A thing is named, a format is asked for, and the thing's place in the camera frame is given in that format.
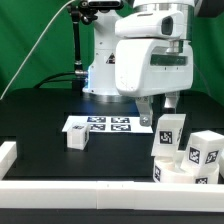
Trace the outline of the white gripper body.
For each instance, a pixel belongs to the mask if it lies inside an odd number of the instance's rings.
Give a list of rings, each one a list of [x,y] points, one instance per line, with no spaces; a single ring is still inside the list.
[[[193,51],[170,53],[159,39],[124,39],[118,42],[115,85],[124,96],[143,97],[189,89],[193,83]]]

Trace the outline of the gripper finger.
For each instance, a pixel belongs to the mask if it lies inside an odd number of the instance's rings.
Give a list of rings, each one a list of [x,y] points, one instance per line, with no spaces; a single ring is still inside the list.
[[[168,114],[175,114],[178,101],[180,98],[180,92],[169,92],[165,94],[164,112]]]
[[[153,118],[153,98],[151,96],[138,97],[135,100],[141,126],[151,126]]]

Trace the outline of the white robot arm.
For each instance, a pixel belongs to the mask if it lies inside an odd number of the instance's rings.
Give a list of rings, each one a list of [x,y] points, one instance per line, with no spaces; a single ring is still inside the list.
[[[84,92],[100,100],[131,97],[140,124],[152,124],[153,97],[177,105],[193,82],[192,20],[217,17],[224,0],[87,0],[94,22],[94,60]]]

